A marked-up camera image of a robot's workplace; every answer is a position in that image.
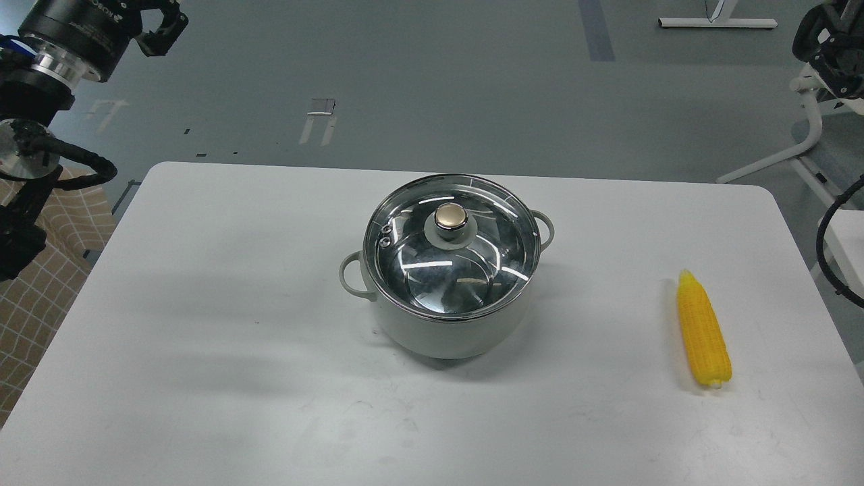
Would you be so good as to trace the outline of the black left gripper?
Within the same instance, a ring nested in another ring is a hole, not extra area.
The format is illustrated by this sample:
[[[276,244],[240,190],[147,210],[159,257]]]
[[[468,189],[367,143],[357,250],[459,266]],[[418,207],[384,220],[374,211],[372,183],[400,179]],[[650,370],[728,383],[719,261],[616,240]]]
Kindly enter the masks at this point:
[[[177,1],[117,1],[124,31],[148,57],[163,57],[189,24]]]

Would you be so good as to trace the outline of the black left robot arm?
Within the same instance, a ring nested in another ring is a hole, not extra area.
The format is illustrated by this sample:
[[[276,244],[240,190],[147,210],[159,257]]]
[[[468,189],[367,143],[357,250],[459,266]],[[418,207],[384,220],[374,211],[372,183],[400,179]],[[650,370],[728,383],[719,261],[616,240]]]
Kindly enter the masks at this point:
[[[36,221],[53,191],[117,175],[107,158],[50,132],[55,115],[74,104],[75,87],[108,81],[132,41],[143,55],[166,55],[188,23],[177,1],[37,1],[18,33],[2,36],[2,179],[21,184],[1,209],[3,281],[46,248]]]

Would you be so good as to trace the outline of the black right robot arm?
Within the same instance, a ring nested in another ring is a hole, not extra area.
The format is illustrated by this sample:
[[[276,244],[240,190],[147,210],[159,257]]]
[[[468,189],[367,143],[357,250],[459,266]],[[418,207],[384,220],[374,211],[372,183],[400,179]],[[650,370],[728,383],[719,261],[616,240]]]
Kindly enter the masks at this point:
[[[791,53],[805,62],[837,99],[862,98],[862,1],[824,1],[797,28]]]

